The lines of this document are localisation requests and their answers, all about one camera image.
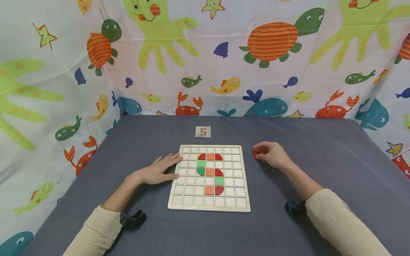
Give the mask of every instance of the green fish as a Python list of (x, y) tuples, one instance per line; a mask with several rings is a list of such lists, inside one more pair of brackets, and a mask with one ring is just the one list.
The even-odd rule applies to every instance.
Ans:
[(363, 75), (363, 72), (353, 73), (353, 74), (348, 75), (344, 81), (346, 82), (346, 84), (358, 84), (374, 76), (375, 72), (376, 70), (373, 70), (368, 75)]
[(63, 141), (73, 136), (80, 128), (80, 121), (82, 118), (77, 116), (76, 119), (77, 122), (75, 125), (63, 125), (63, 128), (55, 133), (55, 139), (58, 141)]
[(36, 190), (32, 193), (30, 203), (26, 206), (19, 207), (13, 210), (13, 213), (16, 213), (16, 217), (24, 212), (28, 212), (36, 208), (41, 202), (43, 202), (52, 192), (53, 183), (48, 181), (44, 183), (39, 190)]
[(184, 77), (181, 80), (181, 83), (183, 86), (191, 88), (192, 86), (197, 85), (199, 81), (202, 81), (201, 75), (199, 75), (197, 79), (193, 79), (192, 77)]

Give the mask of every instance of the cartoon whale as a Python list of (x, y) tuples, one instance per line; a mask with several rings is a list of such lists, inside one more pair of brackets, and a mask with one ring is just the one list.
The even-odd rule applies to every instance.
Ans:
[(0, 245), (2, 256), (20, 256), (24, 249), (33, 239), (33, 233), (29, 231), (20, 232)]
[(114, 102), (112, 103), (113, 106), (118, 104), (118, 107), (120, 108), (120, 117), (125, 116), (125, 115), (139, 115), (142, 112), (142, 107), (141, 105), (130, 98), (125, 98), (125, 97), (118, 97), (115, 98), (114, 92), (112, 92), (112, 99)]
[(378, 128), (384, 127), (389, 122), (389, 113), (380, 101), (376, 98), (370, 105), (369, 110), (360, 112), (361, 108), (369, 102), (370, 99), (365, 100), (360, 104), (359, 110), (356, 113), (355, 119), (361, 120), (360, 124), (364, 129), (377, 131)]
[(263, 94), (262, 90), (257, 90), (256, 93), (253, 93), (251, 90), (246, 90), (246, 92), (249, 96), (244, 96), (243, 99), (253, 101), (255, 105), (244, 116), (280, 117), (287, 111), (287, 104), (281, 99), (268, 98), (259, 101)]

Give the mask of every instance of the black wrist strap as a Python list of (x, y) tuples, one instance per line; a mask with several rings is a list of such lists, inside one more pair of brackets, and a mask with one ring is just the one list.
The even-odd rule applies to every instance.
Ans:
[(120, 224), (125, 228), (137, 228), (147, 219), (147, 215), (139, 210), (133, 216), (126, 213), (121, 213)]

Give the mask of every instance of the cartoon turtle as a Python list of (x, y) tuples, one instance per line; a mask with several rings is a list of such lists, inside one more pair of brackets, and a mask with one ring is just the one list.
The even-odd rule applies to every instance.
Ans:
[(91, 65), (89, 69), (96, 68), (96, 75), (102, 76), (101, 68), (107, 62), (114, 64), (114, 59), (118, 52), (111, 48), (111, 43), (119, 40), (122, 36), (120, 25), (115, 20), (106, 19), (101, 26), (101, 34), (90, 33), (91, 37), (87, 41), (88, 57)]
[(295, 25), (274, 22), (255, 28), (248, 37), (248, 46), (239, 47), (248, 52), (244, 60), (253, 64), (258, 59), (260, 68), (269, 67), (269, 62), (276, 59), (286, 61), (288, 51), (297, 53), (302, 48), (302, 44), (296, 42), (298, 36), (314, 34), (319, 30), (324, 13), (323, 8), (313, 8), (302, 14)]

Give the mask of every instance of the right hand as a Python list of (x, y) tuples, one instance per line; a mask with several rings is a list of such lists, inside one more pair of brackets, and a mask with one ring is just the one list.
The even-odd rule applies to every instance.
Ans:
[(253, 146), (253, 150), (259, 152), (256, 159), (264, 160), (273, 168), (281, 171), (293, 164), (283, 147), (277, 142), (264, 141)]

